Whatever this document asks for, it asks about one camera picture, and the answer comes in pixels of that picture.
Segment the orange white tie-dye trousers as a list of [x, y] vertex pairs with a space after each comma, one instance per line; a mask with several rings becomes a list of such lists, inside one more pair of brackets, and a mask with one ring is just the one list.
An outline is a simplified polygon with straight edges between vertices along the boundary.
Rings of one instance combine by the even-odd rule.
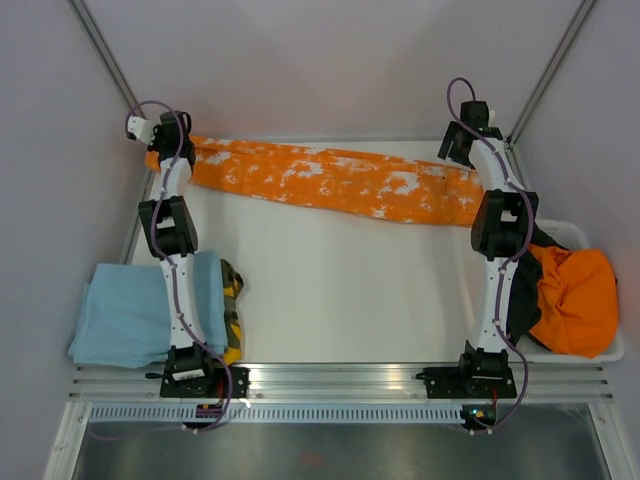
[[191, 184], [255, 199], [406, 224], [470, 226], [478, 175], [379, 153], [246, 140], [192, 139]]

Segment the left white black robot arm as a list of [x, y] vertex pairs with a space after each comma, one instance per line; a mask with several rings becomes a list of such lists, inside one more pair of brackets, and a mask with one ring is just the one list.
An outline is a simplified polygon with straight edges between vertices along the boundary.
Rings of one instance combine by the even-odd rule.
[[160, 396], [205, 398], [218, 383], [216, 362], [206, 347], [197, 311], [194, 264], [198, 237], [184, 191], [193, 174], [196, 153], [189, 139], [191, 117], [167, 112], [155, 124], [132, 116], [127, 136], [158, 155], [159, 187], [138, 205], [150, 254], [159, 260], [165, 281], [170, 337]]

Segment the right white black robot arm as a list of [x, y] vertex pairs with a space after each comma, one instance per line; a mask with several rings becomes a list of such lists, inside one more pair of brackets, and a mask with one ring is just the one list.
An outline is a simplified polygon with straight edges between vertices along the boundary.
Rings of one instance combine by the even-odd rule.
[[465, 270], [473, 325], [458, 365], [444, 370], [436, 388], [446, 398], [517, 396], [509, 366], [514, 346], [507, 339], [508, 309], [518, 261], [533, 235], [538, 197], [513, 173], [491, 117], [484, 101], [462, 103], [438, 152], [441, 159], [475, 170], [483, 191], [470, 234], [480, 258]]

